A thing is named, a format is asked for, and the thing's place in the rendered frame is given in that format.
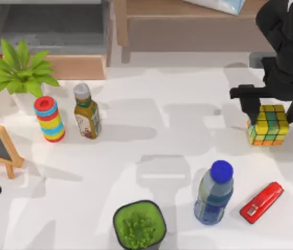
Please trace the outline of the multicoloured puzzle cube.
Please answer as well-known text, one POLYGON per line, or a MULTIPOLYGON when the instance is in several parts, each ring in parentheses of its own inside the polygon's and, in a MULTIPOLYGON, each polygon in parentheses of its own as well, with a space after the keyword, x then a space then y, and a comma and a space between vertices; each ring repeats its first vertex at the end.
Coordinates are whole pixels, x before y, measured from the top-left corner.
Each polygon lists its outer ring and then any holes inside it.
POLYGON ((289 123, 283 105, 261 105, 255 124, 247 120, 250 144, 253 146, 282 145, 289 123))

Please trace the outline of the red stapler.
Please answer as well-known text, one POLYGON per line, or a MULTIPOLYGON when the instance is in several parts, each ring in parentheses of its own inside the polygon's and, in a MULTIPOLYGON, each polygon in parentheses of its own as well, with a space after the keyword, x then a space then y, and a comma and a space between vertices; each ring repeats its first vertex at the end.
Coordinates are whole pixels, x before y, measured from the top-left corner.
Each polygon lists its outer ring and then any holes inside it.
POLYGON ((284 189, 278 182, 269 183, 254 196, 239 214, 250 224, 254 224, 283 194, 284 189))

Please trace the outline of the pale blue and white box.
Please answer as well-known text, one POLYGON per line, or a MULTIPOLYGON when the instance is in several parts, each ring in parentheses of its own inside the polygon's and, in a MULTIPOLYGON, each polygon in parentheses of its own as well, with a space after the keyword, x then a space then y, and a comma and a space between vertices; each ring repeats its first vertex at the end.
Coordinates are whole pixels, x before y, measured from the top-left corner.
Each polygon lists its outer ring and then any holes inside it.
POLYGON ((183 0, 186 3, 237 16, 246 0, 183 0))

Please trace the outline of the clear bottle with blue cap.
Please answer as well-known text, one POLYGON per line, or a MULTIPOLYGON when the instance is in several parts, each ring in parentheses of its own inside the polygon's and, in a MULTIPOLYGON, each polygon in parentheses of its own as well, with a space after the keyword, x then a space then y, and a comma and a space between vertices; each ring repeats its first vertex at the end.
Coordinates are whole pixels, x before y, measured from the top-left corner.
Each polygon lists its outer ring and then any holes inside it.
POLYGON ((233 167, 226 160, 215 161, 202 177, 194 214, 205 225, 219 223, 234 191, 233 167))

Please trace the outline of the pale wooden open shelf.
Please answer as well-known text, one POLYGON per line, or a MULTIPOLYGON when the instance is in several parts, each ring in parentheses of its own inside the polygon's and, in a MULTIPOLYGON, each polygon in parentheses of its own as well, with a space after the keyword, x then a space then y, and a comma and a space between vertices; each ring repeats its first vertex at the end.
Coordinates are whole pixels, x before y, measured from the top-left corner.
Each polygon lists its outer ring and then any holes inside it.
POLYGON ((266 0, 230 15, 184 0, 113 0, 121 61, 131 52, 271 52, 255 25, 266 0))

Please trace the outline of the green plant in black pot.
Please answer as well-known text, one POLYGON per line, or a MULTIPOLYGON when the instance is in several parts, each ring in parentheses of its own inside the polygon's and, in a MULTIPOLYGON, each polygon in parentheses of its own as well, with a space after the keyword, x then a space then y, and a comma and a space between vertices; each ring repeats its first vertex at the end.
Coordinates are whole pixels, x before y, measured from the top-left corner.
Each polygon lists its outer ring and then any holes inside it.
POLYGON ((112 223, 124 250, 159 250, 167 233, 161 209, 150 200, 121 206, 114 213, 112 223))

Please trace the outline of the brown bottle with grey cap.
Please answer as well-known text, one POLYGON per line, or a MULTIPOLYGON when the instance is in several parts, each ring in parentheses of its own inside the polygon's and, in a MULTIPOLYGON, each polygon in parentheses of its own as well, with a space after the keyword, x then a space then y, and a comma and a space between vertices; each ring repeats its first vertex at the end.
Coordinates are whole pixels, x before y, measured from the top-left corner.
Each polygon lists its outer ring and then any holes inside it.
POLYGON ((76 106, 74 115, 80 134, 89 139, 96 139, 101 132, 100 114, 97 103, 92 99, 87 84, 80 83, 73 88, 76 106))

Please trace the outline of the stack of coloured rings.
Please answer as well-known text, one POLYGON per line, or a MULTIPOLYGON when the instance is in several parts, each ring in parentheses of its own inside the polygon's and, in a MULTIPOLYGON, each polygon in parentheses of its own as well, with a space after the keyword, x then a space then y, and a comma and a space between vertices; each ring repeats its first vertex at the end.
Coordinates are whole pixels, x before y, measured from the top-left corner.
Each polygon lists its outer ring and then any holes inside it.
POLYGON ((34 102, 34 112, 43 132, 44 138, 52 143, 65 136, 57 102, 51 96, 42 96, 34 102))

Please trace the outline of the green plant in white pot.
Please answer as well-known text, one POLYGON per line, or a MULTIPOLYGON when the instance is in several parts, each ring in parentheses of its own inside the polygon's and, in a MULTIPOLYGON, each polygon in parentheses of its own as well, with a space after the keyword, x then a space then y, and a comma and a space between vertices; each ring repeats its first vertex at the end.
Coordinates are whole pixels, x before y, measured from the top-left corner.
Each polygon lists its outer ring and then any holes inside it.
POLYGON ((0 93, 9 94, 21 113, 33 113, 36 99, 44 96, 42 85, 59 87, 52 73, 52 63, 46 59, 48 50, 30 55, 28 44, 21 40, 13 47, 7 40, 1 39, 2 57, 0 57, 0 93))

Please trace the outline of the wooden framed blackboard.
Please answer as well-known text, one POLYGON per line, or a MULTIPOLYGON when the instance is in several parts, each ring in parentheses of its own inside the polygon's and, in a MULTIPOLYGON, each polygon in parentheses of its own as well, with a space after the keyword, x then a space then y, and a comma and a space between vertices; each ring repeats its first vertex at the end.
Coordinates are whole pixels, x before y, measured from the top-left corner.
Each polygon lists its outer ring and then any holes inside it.
POLYGON ((21 168, 24 159, 19 156, 7 130, 0 125, 0 163, 5 165, 9 179, 15 177, 14 167, 21 168))

